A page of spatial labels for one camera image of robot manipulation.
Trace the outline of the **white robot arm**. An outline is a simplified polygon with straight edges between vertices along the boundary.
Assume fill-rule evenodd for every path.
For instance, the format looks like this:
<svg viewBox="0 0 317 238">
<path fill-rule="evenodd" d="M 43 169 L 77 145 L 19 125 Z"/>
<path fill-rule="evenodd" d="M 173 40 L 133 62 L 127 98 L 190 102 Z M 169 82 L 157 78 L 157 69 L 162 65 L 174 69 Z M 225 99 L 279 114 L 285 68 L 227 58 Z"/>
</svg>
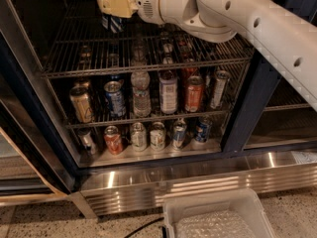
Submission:
<svg viewBox="0 0 317 238">
<path fill-rule="evenodd" d="M 101 12 L 170 23 L 211 43 L 239 34 L 317 110 L 317 27 L 271 0 L 97 0 Z"/>
</svg>

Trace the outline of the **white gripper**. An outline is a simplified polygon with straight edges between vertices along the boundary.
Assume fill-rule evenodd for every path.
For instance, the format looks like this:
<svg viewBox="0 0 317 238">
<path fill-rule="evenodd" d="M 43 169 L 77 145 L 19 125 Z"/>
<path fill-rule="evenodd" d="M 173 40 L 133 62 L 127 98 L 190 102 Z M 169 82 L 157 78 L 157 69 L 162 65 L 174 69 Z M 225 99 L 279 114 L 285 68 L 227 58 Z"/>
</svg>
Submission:
<svg viewBox="0 0 317 238">
<path fill-rule="evenodd" d="M 100 11 L 104 14 L 131 18 L 138 11 L 139 17 L 146 23 L 162 25 L 159 0 L 97 0 Z"/>
</svg>

